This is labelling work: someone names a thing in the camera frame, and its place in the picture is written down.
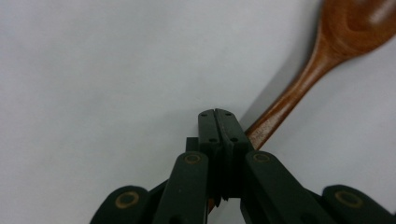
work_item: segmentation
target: wooden spoon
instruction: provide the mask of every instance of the wooden spoon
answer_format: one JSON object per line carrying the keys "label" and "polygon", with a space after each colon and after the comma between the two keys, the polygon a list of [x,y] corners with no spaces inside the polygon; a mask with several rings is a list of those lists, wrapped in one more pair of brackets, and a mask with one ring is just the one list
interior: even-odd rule
{"label": "wooden spoon", "polygon": [[396,33],[396,0],[325,0],[311,58],[246,131],[260,149],[309,89],[339,63],[378,48]]}

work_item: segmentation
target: black plastic part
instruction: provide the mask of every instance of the black plastic part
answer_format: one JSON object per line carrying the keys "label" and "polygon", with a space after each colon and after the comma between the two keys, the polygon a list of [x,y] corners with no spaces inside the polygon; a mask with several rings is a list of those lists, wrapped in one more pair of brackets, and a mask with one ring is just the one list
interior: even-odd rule
{"label": "black plastic part", "polygon": [[323,190],[323,205],[339,223],[395,224],[396,218],[364,193],[342,185]]}
{"label": "black plastic part", "polygon": [[163,191],[165,190],[168,180],[163,181],[159,186],[155,187],[148,192],[149,203],[145,210],[145,221],[142,224],[151,223],[154,219],[154,215],[157,212],[158,204],[160,203],[161,197],[163,196]]}
{"label": "black plastic part", "polygon": [[188,137],[186,139],[186,151],[199,151],[197,137]]}
{"label": "black plastic part", "polygon": [[208,194],[215,205],[221,202],[221,178],[223,166],[223,148],[215,111],[206,110],[198,115],[198,150],[209,158]]}
{"label": "black plastic part", "polygon": [[229,111],[206,110],[198,116],[199,150],[209,160],[210,196],[219,205],[224,200],[239,198],[242,192],[242,165],[245,155],[253,150],[235,115]]}
{"label": "black plastic part", "polygon": [[145,211],[149,193],[142,188],[127,186],[113,191],[93,216],[91,224],[147,223]]}
{"label": "black plastic part", "polygon": [[207,173],[208,158],[205,154],[181,154],[168,179],[152,223],[206,223]]}
{"label": "black plastic part", "polygon": [[246,155],[242,200],[242,207],[250,211],[242,210],[244,218],[253,220],[251,223],[335,223],[282,163],[267,152]]}

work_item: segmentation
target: screw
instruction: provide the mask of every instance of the screw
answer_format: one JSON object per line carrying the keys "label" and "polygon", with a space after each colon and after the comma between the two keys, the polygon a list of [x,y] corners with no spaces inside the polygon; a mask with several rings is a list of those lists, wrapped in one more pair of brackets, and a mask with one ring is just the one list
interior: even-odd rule
{"label": "screw", "polygon": [[253,156],[253,160],[257,162],[268,162],[270,161],[270,158],[265,154],[256,153]]}
{"label": "screw", "polygon": [[352,208],[360,208],[363,205],[363,200],[356,194],[345,190],[339,190],[334,193],[335,198],[338,202]]}
{"label": "screw", "polygon": [[139,202],[139,194],[136,191],[123,192],[116,199],[116,206],[119,209],[129,208]]}
{"label": "screw", "polygon": [[201,157],[195,154],[190,154],[184,157],[184,161],[188,164],[196,164],[201,162]]}

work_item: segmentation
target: brown wooden handle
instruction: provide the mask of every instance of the brown wooden handle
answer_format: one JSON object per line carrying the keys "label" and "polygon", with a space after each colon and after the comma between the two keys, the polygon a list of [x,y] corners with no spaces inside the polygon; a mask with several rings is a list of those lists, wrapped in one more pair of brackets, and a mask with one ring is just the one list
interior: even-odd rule
{"label": "brown wooden handle", "polygon": [[314,52],[303,72],[247,130],[253,147],[259,150],[309,89],[329,70],[346,58],[336,54],[319,36]]}

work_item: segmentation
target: white table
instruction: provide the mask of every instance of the white table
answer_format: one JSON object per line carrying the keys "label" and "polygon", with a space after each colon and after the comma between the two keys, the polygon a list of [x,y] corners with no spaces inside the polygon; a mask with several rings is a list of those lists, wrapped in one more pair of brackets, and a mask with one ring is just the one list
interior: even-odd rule
{"label": "white table", "polygon": [[[168,178],[197,115],[247,128],[312,49],[319,1],[3,1],[2,223],[88,223]],[[264,146],[308,189],[396,210],[396,38],[323,78]],[[244,223],[238,201],[209,223]]]}

